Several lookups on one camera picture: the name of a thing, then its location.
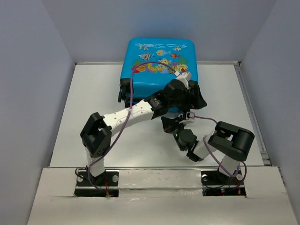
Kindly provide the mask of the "blue hard-shell suitcase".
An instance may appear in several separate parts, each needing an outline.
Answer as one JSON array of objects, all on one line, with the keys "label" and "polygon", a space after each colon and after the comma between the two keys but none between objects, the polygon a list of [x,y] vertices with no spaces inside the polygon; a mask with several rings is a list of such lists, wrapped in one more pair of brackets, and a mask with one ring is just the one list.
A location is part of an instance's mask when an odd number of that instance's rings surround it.
[{"label": "blue hard-shell suitcase", "polygon": [[188,39],[136,37],[129,41],[122,71],[118,102],[129,106],[130,93],[137,103],[176,78],[174,71],[190,72],[198,81],[195,45]]}]

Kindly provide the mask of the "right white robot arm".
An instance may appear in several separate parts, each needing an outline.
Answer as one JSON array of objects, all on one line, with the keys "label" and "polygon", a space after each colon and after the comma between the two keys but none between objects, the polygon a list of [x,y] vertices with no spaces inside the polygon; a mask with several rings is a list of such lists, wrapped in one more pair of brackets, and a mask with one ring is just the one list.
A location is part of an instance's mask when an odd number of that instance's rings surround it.
[{"label": "right white robot arm", "polygon": [[[192,130],[185,129],[186,123],[192,122],[193,119],[210,120],[216,126],[210,134],[204,135],[200,140]],[[213,118],[192,115],[192,113],[174,119],[162,117],[161,121],[164,132],[173,135],[179,150],[185,151],[191,161],[200,162],[207,156],[215,160],[218,169],[208,180],[209,183],[214,180],[222,186],[229,185],[230,182],[236,182],[237,185],[243,183],[247,174],[245,161],[255,138],[253,132]]]}]

